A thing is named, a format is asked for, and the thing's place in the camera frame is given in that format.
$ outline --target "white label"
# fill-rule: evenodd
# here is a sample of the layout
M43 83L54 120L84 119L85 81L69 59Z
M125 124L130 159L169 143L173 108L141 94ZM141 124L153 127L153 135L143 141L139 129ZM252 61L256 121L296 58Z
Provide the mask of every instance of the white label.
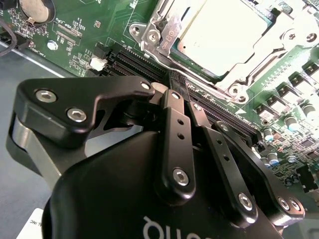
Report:
M42 209L35 209L16 239L42 239L42 214Z
M235 114L239 115L239 114L245 114L245 113L246 113L246 111L239 109Z

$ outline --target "chip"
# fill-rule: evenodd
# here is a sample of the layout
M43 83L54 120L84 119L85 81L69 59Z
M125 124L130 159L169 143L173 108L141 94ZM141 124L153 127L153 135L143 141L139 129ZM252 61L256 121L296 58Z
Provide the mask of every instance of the chip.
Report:
M285 138L282 138L282 137L279 138L278 140L279 140L280 142L285 142L285 141L286 141L286 139L285 139Z
M310 139L307 139L307 140L305 140L304 142L301 143L301 145L302 145L303 147L310 147L310 146L312 146L313 144L314 144L314 142L311 141Z
M275 175L276 175L277 177L282 177L282 176L284 176L284 174L281 173L281 172L275 173Z
M318 153L316 151L310 152L307 154L308 158L315 159L318 157Z

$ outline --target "capacitor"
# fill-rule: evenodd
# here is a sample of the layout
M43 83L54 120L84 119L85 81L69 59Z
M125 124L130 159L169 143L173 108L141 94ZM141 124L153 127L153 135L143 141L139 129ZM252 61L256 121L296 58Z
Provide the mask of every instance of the capacitor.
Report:
M307 117L307 119L309 120L317 119L316 109L314 108L313 105L305 105L304 107L302 107L302 110L305 116Z
M268 162L270 165L275 165L275 164L279 163L277 153L269 153L267 155L267 159L268 159Z
M291 178L285 178L285 186L292 186L293 181Z
M59 45L55 41L49 40L47 43L47 47L51 51L56 51L59 48Z
M299 177L298 174L294 174L291 176L291 180L293 183L299 183Z
M273 133L272 133L270 128L264 129L264 138L265 138L265 141L273 141L274 140L274 136L273 136Z
M288 161L289 163L295 163L295 162L297 161L297 159L296 159L295 156L291 155L291 156L288 156L288 157L287 157L287 161Z
M285 123L286 123L288 129L292 132L295 132L295 131L299 130L299 128L300 128L300 124L298 123L296 117L293 117L293 116L287 117L285 119Z
M260 160L264 163L264 165L265 165L266 167L270 167L268 158L261 158Z

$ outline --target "silver screw head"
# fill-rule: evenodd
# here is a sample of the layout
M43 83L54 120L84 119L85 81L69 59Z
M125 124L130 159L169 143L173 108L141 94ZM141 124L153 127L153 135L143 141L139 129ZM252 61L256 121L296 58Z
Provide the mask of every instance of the silver screw head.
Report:
M171 94L175 99L180 99L180 97L179 97L179 95L178 94L176 94L175 92L173 92L172 94Z
M288 203L285 201L285 199L279 197L278 202L279 202L280 206L282 206L283 209L285 209L286 211L288 211L290 209L290 207L289 207Z
M71 108L68 110L67 115L69 119L81 123L84 120L86 120L86 114L83 110L77 109L77 108Z
M132 33L135 35L135 36L138 36L140 34L140 29L137 27L137 26L134 26L132 28Z
M294 200L290 199L290 202L297 211L301 210L298 203L296 203Z
M188 175L179 168L174 169L173 178L181 186L186 186L189 183Z
M253 204L251 203L250 199L244 193L240 193L238 195L238 199L239 199L241 205L243 205L247 211L253 210Z
M220 125L220 127L221 127L224 131L228 131L228 128L227 128L227 126L226 126L226 125L221 124L221 125Z
M195 109L197 109L198 111L201 111L201 107L198 104L194 104Z
M288 160L289 163L295 163L296 162L296 157L288 156L287 160Z
M146 83L141 83L141 86L144 88L144 89L146 89L146 90L149 90L151 87L148 85L148 84L146 84Z
M47 90L39 90L35 93L35 96L38 100L45 102L45 103L52 103L56 101L56 95Z

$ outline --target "black cable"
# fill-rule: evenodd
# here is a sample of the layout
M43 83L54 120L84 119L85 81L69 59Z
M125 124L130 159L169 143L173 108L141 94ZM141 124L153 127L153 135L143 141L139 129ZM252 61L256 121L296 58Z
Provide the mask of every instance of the black cable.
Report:
M17 45L18 39L16 38L15 33L11 30L8 24L0 18L0 26L2 26L11 36L11 44L4 50L0 52L0 57L11 52Z

